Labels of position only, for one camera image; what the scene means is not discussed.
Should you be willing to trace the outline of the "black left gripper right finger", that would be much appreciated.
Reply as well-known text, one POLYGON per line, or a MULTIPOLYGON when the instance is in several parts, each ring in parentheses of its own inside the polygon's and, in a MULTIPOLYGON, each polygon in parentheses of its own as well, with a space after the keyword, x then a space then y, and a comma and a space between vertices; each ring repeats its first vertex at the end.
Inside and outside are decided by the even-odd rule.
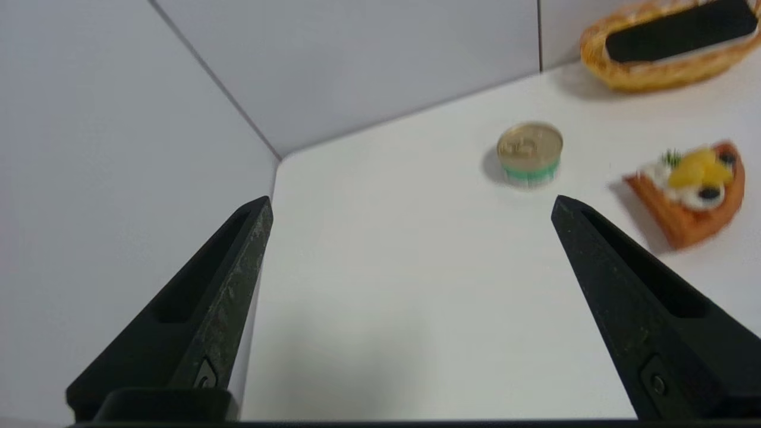
POLYGON ((555 233, 640 420, 758 420, 760 341, 591 206, 555 233))

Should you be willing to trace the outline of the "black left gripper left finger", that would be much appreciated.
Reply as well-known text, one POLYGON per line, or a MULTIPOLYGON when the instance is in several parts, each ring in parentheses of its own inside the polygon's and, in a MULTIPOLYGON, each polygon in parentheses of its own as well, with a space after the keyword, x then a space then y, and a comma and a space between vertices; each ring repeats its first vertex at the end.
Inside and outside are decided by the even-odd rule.
POLYGON ((240 206, 66 389, 76 417, 235 417, 228 390, 273 224, 240 206))

